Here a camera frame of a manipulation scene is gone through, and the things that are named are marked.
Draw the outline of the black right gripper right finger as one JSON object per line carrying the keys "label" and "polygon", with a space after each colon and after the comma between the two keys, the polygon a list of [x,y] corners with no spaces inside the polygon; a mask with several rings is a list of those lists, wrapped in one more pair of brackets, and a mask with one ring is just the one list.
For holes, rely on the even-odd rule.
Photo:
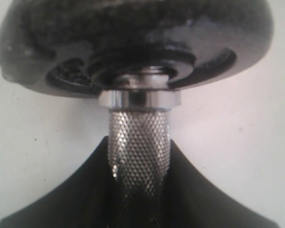
{"label": "black right gripper right finger", "polygon": [[252,211],[205,178],[171,141],[165,186],[167,228],[276,228],[274,221]]}

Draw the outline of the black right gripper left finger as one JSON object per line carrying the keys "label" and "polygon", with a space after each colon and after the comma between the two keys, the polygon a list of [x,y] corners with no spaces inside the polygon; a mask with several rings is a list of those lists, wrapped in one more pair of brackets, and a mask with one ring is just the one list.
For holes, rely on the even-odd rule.
{"label": "black right gripper left finger", "polygon": [[51,192],[0,220],[0,228],[106,228],[110,219],[108,137]]}

